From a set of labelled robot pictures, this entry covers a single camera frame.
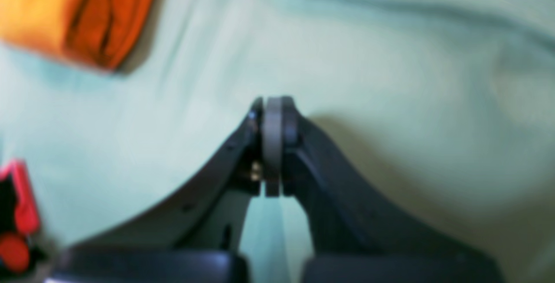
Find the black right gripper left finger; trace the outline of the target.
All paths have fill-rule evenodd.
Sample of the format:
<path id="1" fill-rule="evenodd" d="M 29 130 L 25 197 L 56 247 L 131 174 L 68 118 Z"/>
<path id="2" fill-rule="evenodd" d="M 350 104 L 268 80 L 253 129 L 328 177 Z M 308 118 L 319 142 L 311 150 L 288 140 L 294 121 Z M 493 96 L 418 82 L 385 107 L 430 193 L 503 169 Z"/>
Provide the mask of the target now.
<path id="1" fill-rule="evenodd" d="M 46 283 L 249 283 L 238 253 L 261 192 L 264 101 L 208 162 L 169 197 L 131 220 L 60 253 Z"/>

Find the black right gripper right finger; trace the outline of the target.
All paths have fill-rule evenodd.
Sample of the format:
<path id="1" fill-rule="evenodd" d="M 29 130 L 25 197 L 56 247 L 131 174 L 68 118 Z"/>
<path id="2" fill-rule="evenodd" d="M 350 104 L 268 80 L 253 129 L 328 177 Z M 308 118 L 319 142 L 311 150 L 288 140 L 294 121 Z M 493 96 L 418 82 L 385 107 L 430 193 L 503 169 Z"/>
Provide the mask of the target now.
<path id="1" fill-rule="evenodd" d="M 503 283 L 497 264 L 404 211 L 282 97 L 284 194 L 305 212 L 314 257 L 303 283 Z"/>

